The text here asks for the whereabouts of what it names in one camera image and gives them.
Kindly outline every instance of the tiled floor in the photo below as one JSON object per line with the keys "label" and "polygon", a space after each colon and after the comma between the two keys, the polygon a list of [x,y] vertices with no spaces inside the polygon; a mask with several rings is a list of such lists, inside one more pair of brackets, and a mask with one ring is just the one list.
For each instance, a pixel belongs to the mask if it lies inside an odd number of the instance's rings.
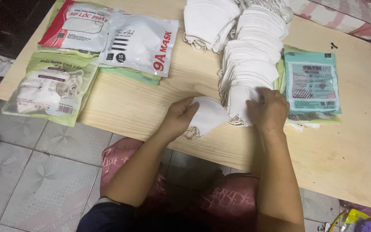
{"label": "tiled floor", "polygon": [[[122,137],[0,113],[0,232],[74,232],[99,198],[102,150]],[[178,206],[198,197],[220,171],[241,172],[169,149],[162,163],[167,198],[181,199]],[[339,214],[335,198],[305,189],[301,196],[307,232],[324,231]]]}

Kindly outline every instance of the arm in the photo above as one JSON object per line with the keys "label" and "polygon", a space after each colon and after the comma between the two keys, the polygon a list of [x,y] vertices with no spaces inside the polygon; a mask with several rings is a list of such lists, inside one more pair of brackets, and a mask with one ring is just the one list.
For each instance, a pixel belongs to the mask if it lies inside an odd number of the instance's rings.
{"label": "arm", "polygon": [[247,101],[263,139],[265,159],[258,193],[258,232],[303,232],[300,192],[283,127],[290,108],[279,91],[261,89],[264,104]]}
{"label": "arm", "polygon": [[192,101],[185,98],[170,106],[158,130],[112,177],[106,197],[135,207],[144,202],[157,176],[163,150],[187,130],[198,110],[198,102],[188,107]]}

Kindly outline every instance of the person's left hand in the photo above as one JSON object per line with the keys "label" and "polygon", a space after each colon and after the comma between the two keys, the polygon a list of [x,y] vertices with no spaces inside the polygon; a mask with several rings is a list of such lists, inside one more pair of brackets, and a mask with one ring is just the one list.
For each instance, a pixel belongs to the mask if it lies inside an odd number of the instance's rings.
{"label": "person's left hand", "polygon": [[198,102],[190,106],[193,99],[193,97],[184,98],[171,104],[168,108],[167,114],[157,130],[157,133],[167,138],[168,142],[176,140],[188,129],[188,125],[200,106]]}

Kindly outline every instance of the wooden table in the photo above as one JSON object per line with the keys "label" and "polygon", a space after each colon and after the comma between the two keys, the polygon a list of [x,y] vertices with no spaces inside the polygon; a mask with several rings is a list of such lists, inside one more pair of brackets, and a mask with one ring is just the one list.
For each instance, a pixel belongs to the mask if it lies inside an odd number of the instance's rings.
{"label": "wooden table", "polygon": [[[111,1],[98,3],[131,13],[180,20],[169,77],[160,86],[101,73],[78,122],[139,140],[157,129],[168,106],[189,96],[219,98],[219,56],[198,52],[183,42],[186,0]],[[42,21],[0,85],[8,100],[25,76],[31,53],[44,33]],[[341,95],[341,125],[322,125],[299,133],[285,126],[299,186],[371,207],[371,44],[345,33],[294,17],[283,41],[301,49],[334,52]],[[331,49],[334,43],[338,49]],[[262,154],[252,128],[223,124],[199,141],[178,138],[168,148],[259,174]]]}

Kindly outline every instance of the hand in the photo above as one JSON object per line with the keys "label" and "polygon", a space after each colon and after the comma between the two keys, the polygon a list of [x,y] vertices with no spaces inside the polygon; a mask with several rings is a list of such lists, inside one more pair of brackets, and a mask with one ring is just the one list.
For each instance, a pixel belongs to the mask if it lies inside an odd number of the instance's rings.
{"label": "hand", "polygon": [[260,88],[264,103],[247,100],[247,113],[261,133],[283,133],[290,104],[278,90]]}
{"label": "hand", "polygon": [[200,106],[198,102],[190,106],[193,99],[193,97],[184,98],[171,104],[168,108],[167,114],[157,130],[157,133],[167,138],[168,142],[176,140],[188,129],[188,125]]}

